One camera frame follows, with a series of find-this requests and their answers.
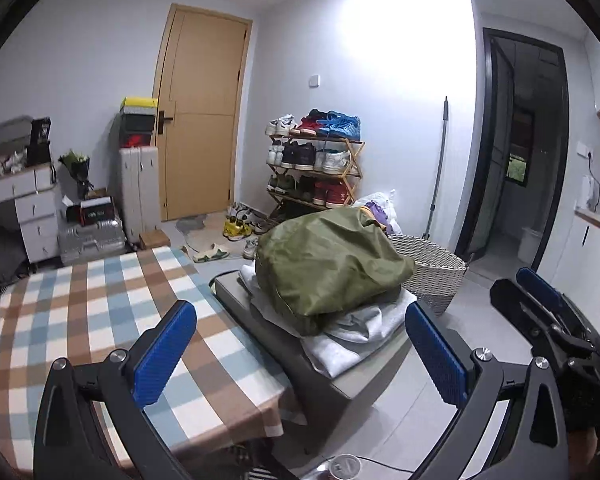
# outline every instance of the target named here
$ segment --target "blue rubber pad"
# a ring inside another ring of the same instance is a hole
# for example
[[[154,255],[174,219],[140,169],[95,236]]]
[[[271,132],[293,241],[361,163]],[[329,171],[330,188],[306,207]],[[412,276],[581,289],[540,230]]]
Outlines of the blue rubber pad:
[[[407,307],[404,326],[440,397],[457,408],[467,401],[466,370],[415,301]]]
[[[516,273],[516,281],[549,312],[560,314],[564,310],[560,293],[533,270],[523,267]]]
[[[133,396],[139,408],[158,400],[196,331],[196,310],[188,301],[182,303],[136,367]]]

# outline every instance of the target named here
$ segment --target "white plastic bag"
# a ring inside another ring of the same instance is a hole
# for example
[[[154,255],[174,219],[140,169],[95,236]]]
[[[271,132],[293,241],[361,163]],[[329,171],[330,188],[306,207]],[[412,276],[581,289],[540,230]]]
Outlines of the white plastic bag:
[[[400,229],[400,226],[398,225],[398,217],[395,214],[394,203],[392,202],[394,196],[395,189],[392,189],[389,192],[389,196],[382,192],[372,193],[357,199],[352,205],[353,207],[360,207],[365,205],[367,202],[375,202],[376,205],[384,211],[384,214],[389,219],[389,225],[394,230],[394,234],[401,235],[402,229]]]

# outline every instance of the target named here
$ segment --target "door handle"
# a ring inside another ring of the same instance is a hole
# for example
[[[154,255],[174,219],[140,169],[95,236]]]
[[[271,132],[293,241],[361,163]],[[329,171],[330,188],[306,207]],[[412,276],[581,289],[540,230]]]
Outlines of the door handle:
[[[165,117],[164,110],[158,112],[158,135],[164,133],[164,123],[167,121],[173,121],[173,117]]]

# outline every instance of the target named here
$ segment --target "black door frame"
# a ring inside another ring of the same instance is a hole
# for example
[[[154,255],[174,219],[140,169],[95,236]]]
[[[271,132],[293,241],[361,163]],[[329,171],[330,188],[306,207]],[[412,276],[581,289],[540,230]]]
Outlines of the black door frame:
[[[562,185],[564,183],[564,171],[567,166],[567,154],[569,146],[569,88],[567,85],[567,70],[564,61],[564,52],[561,47],[556,46],[545,41],[536,40],[522,34],[514,32],[507,32],[505,30],[497,30],[495,28],[484,28],[484,53],[486,59],[486,70],[485,70],[485,85],[484,85],[484,118],[482,120],[482,136],[480,138],[480,152],[478,153],[478,161],[475,168],[474,185],[469,198],[469,204],[467,206],[466,215],[464,217],[464,223],[462,224],[462,230],[458,238],[458,244],[456,245],[456,254],[460,257],[467,258],[466,251],[469,247],[471,237],[474,233],[475,225],[478,220],[478,214],[482,206],[482,198],[484,196],[484,189],[487,184],[487,176],[489,173],[489,162],[491,160],[491,150],[493,149],[493,137],[490,136],[495,123],[495,105],[497,88],[492,88],[492,75],[493,71],[497,70],[497,66],[492,66],[491,59],[491,40],[495,38],[503,38],[504,40],[519,41],[521,43],[528,43],[540,48],[544,48],[551,52],[554,52],[558,56],[558,64],[560,74],[562,75],[562,113],[560,115],[560,125],[558,126],[558,135],[560,137],[560,159],[558,161],[558,172],[555,179],[554,194],[552,196],[551,206],[549,208],[549,215],[544,226],[544,232],[542,232],[542,238],[538,246],[538,252],[536,257],[531,264],[533,270],[538,270],[540,261],[544,255],[546,245],[549,242],[551,231],[554,227],[555,216],[558,211],[558,204],[560,203],[560,196],[562,194]]]

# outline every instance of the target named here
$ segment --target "screw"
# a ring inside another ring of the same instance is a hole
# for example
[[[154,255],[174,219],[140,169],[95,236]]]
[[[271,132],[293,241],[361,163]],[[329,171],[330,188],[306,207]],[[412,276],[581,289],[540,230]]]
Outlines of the screw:
[[[475,356],[480,359],[480,361],[491,361],[493,354],[488,348],[478,348],[475,351]]]
[[[541,370],[546,370],[549,367],[549,361],[547,361],[544,357],[536,357],[534,362]]]
[[[66,366],[66,359],[64,357],[56,359],[54,361],[54,363],[52,364],[52,367],[54,370],[62,370],[65,366]]]
[[[114,350],[109,355],[109,360],[115,363],[121,363],[126,359],[126,350]]]

